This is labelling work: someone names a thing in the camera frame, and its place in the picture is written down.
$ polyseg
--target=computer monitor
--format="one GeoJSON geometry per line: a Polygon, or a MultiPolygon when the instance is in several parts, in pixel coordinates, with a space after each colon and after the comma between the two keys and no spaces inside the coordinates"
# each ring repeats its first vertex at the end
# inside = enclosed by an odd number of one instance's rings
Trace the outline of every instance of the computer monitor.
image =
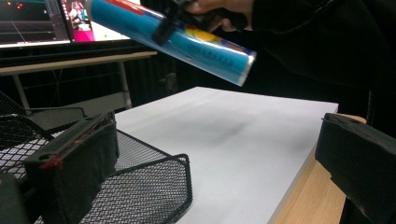
{"type": "Polygon", "coordinates": [[[0,0],[0,49],[67,43],[58,0],[0,0]]]}
{"type": "Polygon", "coordinates": [[[86,0],[60,1],[73,43],[129,39],[128,36],[110,30],[94,21],[90,21],[85,10],[86,0]]]}

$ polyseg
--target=blue spray can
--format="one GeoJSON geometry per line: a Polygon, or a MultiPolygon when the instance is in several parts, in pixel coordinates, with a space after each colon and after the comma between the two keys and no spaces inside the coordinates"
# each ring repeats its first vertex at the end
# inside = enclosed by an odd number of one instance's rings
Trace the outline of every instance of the blue spray can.
{"type": "Polygon", "coordinates": [[[158,45],[151,37],[164,15],[128,0],[89,0],[86,9],[91,21],[238,86],[244,84],[256,57],[250,49],[183,22],[158,45]]]}

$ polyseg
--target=table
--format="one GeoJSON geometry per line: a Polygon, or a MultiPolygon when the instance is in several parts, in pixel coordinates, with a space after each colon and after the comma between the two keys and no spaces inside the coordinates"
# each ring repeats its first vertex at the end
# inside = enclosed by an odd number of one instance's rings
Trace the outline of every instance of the table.
{"type": "Polygon", "coordinates": [[[92,58],[78,59],[78,60],[60,61],[54,63],[35,63],[35,64],[28,64],[21,66],[11,66],[11,67],[3,67],[3,68],[0,67],[0,77],[12,76],[15,85],[17,87],[18,94],[21,97],[21,102],[23,107],[29,109],[30,106],[26,99],[26,95],[24,93],[19,78],[20,74],[56,70],[56,69],[63,69],[69,67],[87,66],[87,65],[94,65],[100,63],[117,63],[120,70],[120,80],[122,85],[121,94],[123,97],[124,106],[125,108],[130,109],[132,108],[131,97],[128,89],[128,83],[126,80],[125,68],[123,63],[129,60],[149,58],[156,54],[157,51],[143,51],[143,52],[136,52],[131,54],[109,55],[109,56],[92,57],[92,58]]]}
{"type": "Polygon", "coordinates": [[[116,115],[118,129],[191,160],[178,223],[274,223],[337,104],[194,88],[116,115]]]}

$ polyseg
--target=hand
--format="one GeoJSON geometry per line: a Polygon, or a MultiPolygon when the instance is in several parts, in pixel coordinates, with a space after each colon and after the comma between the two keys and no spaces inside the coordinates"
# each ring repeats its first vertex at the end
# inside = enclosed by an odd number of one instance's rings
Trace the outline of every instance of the hand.
{"type": "MultiPolygon", "coordinates": [[[[215,8],[224,7],[230,11],[242,13],[247,17],[248,26],[246,30],[251,30],[251,15],[254,0],[196,0],[190,3],[186,10],[192,14],[204,14],[215,8]]],[[[224,31],[235,31],[230,20],[226,18],[216,18],[210,25],[209,32],[213,32],[219,26],[224,31]]]]}

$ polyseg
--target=black cloth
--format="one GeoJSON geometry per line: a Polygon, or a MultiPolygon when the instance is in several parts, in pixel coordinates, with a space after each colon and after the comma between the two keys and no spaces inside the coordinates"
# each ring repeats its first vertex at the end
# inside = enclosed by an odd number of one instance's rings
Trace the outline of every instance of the black cloth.
{"type": "Polygon", "coordinates": [[[395,0],[256,0],[252,28],[294,74],[374,93],[373,126],[396,137],[395,0]]]}

